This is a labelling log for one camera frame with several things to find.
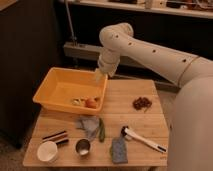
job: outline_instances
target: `white bowl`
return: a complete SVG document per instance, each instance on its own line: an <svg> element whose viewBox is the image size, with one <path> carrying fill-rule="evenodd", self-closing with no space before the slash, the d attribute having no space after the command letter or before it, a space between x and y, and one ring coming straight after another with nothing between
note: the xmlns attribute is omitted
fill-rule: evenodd
<svg viewBox="0 0 213 171"><path fill-rule="evenodd" d="M42 143L37 151L37 157L42 162L51 163L58 157L58 148L55 142L46 141Z"/></svg>

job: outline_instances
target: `green pepper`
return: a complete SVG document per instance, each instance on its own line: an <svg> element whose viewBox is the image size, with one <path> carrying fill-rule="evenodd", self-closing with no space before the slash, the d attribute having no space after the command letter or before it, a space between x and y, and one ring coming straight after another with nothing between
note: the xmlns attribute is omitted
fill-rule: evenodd
<svg viewBox="0 0 213 171"><path fill-rule="evenodd" d="M104 122L101 118L99 118L99 142L104 142L105 139L105 127L104 127Z"/></svg>

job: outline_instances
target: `wooden table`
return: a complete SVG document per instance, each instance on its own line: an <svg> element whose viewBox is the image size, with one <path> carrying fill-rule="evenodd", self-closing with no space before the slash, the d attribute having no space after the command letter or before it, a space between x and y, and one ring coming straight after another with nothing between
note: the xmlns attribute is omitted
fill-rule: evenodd
<svg viewBox="0 0 213 171"><path fill-rule="evenodd" d="M135 110L133 100L148 97L152 107L146 112ZM157 152L137 142L127 141L127 164L113 164L109 154L112 138L120 135L123 125L129 125L144 137L167 147L168 129L157 95L154 82L151 80L109 80L103 109L99 115L106 129L106 139L100 143L95 139L91 143L90 154L84 158L75 151L76 142L85 137L82 130L75 128L78 115L42 109L38 117L32 138L26 151L24 166L43 167L117 167L117 166L166 166L167 154ZM58 159L46 164L36 157L36 151L42 137L60 130L67 130L69 144L59 148Z"/></svg>

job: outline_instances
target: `gray cloth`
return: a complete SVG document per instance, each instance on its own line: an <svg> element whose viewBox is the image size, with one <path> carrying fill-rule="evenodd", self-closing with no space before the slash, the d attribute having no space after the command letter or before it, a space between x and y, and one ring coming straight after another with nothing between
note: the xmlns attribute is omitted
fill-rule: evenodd
<svg viewBox="0 0 213 171"><path fill-rule="evenodd" d="M93 141L99 130L99 117L81 115L76 120L76 128L85 130L86 138Z"/></svg>
<svg viewBox="0 0 213 171"><path fill-rule="evenodd" d="M128 163L126 144L123 137L112 140L112 162L115 164Z"/></svg>

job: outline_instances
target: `orange bin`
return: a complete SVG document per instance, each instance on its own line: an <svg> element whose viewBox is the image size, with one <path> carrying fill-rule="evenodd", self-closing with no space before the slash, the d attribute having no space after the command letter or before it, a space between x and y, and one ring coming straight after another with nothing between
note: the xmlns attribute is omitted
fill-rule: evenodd
<svg viewBox="0 0 213 171"><path fill-rule="evenodd" d="M99 82L92 71L53 67L49 70L33 101L44 108L75 114L96 115L100 112L107 85L107 75ZM74 99L98 99L96 108L73 104Z"/></svg>

